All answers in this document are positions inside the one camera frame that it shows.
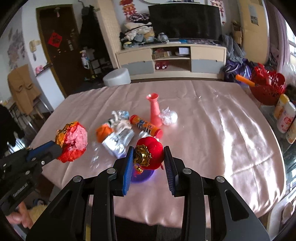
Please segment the left hand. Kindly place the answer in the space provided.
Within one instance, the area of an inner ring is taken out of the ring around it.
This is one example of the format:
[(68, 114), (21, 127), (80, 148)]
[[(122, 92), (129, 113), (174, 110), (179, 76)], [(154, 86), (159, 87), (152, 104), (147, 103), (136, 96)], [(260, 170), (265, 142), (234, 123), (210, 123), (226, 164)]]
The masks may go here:
[(29, 229), (33, 226), (33, 221), (23, 201), (18, 205), (18, 210), (12, 212), (10, 215), (6, 216), (6, 218), (12, 225), (22, 225), (24, 228)]

